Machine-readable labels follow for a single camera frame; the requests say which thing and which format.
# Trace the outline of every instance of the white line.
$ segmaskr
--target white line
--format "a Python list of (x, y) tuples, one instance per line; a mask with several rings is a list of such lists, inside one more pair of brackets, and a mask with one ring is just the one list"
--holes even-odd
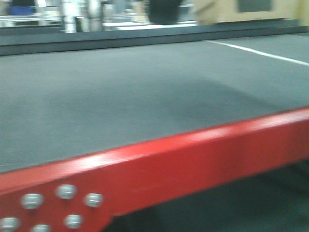
[(251, 49), (251, 48), (241, 47), (241, 46), (229, 44), (229, 43), (222, 43), (222, 42), (211, 41), (211, 40), (205, 40), (205, 41), (209, 42), (209, 43), (229, 46), (229, 47), (237, 48), (237, 49), (244, 50), (244, 51), (247, 51), (247, 52), (256, 53), (256, 54), (259, 54), (259, 55), (262, 55), (262, 56), (265, 56), (265, 57), (270, 57), (270, 58), (274, 58), (274, 59), (280, 59), (280, 60), (284, 60), (284, 61), (287, 61), (287, 62), (291, 62), (291, 63), (295, 63), (295, 64), (300, 64), (300, 65), (304, 65), (304, 66), (308, 66), (309, 67), (309, 63), (303, 62), (303, 61), (299, 61), (299, 60), (296, 60), (296, 59), (290, 59), (290, 58), (287, 58), (287, 57), (281, 57), (281, 56), (277, 56), (277, 55), (261, 52), (261, 51), (258, 51), (258, 50), (254, 50), (254, 49)]

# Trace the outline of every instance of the red beam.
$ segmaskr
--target red beam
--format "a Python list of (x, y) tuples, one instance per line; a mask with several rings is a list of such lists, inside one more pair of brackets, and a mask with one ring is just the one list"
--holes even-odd
[[(18, 232), (36, 224), (66, 232), (64, 218), (78, 214), (76, 231), (98, 232), (113, 216), (308, 157), (309, 107), (0, 174), (0, 219), (19, 218)], [(73, 199), (55, 195), (62, 184), (77, 187)], [(42, 194), (43, 204), (24, 209), (27, 193)], [(86, 206), (89, 193), (104, 195), (103, 204)]]

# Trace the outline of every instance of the gray mat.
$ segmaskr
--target gray mat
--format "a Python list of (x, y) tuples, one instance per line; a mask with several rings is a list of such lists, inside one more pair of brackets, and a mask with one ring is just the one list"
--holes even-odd
[(309, 62), (309, 33), (219, 40), (221, 42), (252, 48), (299, 61)]
[[(269, 40), (308, 55), (305, 36), (250, 46)], [(1, 57), (0, 73), (0, 172), (309, 104), (308, 67), (208, 42)]]

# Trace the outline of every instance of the blue container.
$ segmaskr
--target blue container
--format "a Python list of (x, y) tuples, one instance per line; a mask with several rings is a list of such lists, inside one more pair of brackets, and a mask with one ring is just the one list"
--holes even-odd
[(11, 15), (32, 15), (34, 14), (34, 8), (32, 6), (11, 6)]

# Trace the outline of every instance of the bolt head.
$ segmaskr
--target bolt head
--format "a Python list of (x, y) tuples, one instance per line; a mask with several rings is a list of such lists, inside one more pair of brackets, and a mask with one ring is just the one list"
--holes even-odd
[(20, 226), (20, 220), (15, 217), (5, 217), (0, 220), (0, 229), (4, 232), (13, 232)]
[(51, 232), (51, 227), (49, 225), (35, 225), (32, 227), (31, 232)]
[(103, 202), (103, 196), (98, 193), (89, 193), (84, 198), (84, 203), (89, 207), (99, 207)]
[(68, 215), (64, 220), (64, 224), (70, 229), (80, 228), (82, 222), (83, 222), (83, 217), (77, 214)]
[(74, 185), (60, 185), (56, 190), (56, 195), (65, 200), (72, 199), (76, 194), (76, 187)]
[(29, 193), (22, 197), (21, 204), (25, 209), (36, 209), (44, 201), (44, 197), (38, 193)]

